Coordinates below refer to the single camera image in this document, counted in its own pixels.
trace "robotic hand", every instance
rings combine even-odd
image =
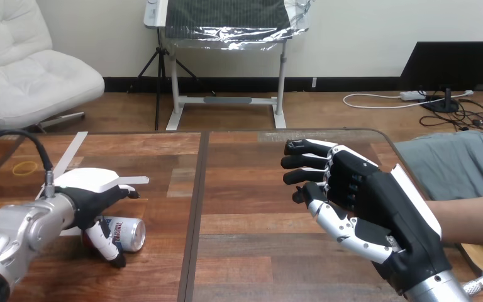
[[[470,301],[483,278],[461,287],[451,272],[440,224],[404,170],[382,172],[346,146],[289,140],[281,166],[318,224],[344,247],[371,260],[377,272],[410,301]],[[347,211],[354,213],[350,217]]]
[[[0,302],[6,301],[27,273],[30,262],[62,230],[84,230],[103,257],[116,267],[125,258],[112,241],[108,225],[97,220],[123,198],[139,198],[128,184],[148,183],[147,177],[119,177],[114,171],[74,169],[46,183],[32,203],[0,209]]]

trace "white cable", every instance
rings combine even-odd
[[[466,91],[464,94],[460,94],[458,96],[451,96],[451,98],[459,98],[461,96],[468,96],[468,95],[471,95],[473,94],[472,91]],[[445,98],[443,99],[435,99],[434,101],[426,101],[426,102],[421,102],[421,103],[414,103],[414,104],[408,104],[408,105],[402,105],[402,106],[393,106],[393,107],[370,107],[370,106],[358,106],[358,105],[351,105],[349,104],[346,99],[351,97],[351,96],[375,96],[377,98],[384,98],[384,99],[399,99],[401,98],[400,96],[378,96],[376,94],[366,94],[366,93],[353,93],[353,94],[349,94],[348,96],[345,96],[343,98],[343,102],[349,106],[349,107],[354,107],[354,108],[363,108],[363,109],[399,109],[399,108],[407,108],[407,107],[412,107],[412,106],[418,106],[418,105],[422,105],[422,104],[426,104],[426,103],[434,103],[434,102],[438,102],[438,101],[441,101],[441,100],[444,100]]]

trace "gray cloth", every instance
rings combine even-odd
[[[436,133],[396,147],[432,200],[483,196],[483,133]]]

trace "chair cushion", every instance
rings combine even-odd
[[[53,50],[0,67],[0,130],[24,128],[103,94],[101,75]]]
[[[52,48],[35,0],[0,0],[0,66]]]

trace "black tripod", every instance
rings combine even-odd
[[[132,92],[132,89],[134,88],[134,83],[136,81],[139,81],[143,74],[145,73],[145,71],[149,68],[149,65],[151,65],[151,63],[155,60],[155,57],[158,55],[158,77],[157,77],[157,110],[156,110],[156,116],[155,116],[155,130],[158,130],[158,117],[159,117],[159,113],[160,113],[160,96],[162,95],[162,83],[165,82],[165,62],[164,62],[164,55],[169,55],[169,52],[167,51],[167,49],[165,49],[163,46],[162,46],[162,41],[160,39],[160,29],[157,28],[157,36],[158,36],[158,47],[155,51],[155,53],[153,54],[153,56],[151,57],[151,59],[149,60],[149,62],[147,62],[147,65],[145,65],[145,67],[142,69],[142,72],[140,72],[140,74],[138,75],[138,77],[132,81],[132,83],[130,84],[130,87],[129,89],[127,90],[127,93],[131,93]],[[201,85],[203,88],[205,88],[205,90],[210,90],[212,92],[212,95],[213,96],[216,96],[216,93],[211,90],[211,89],[208,89],[206,87],[205,84],[203,84],[203,82],[201,82],[199,80],[199,78],[193,73],[191,72],[191,70],[189,70],[186,66],[184,66],[184,64],[182,64],[179,60],[177,60],[177,64],[182,67],[182,69],[184,69],[192,78],[194,81],[196,81],[197,83],[199,83],[199,85]]]

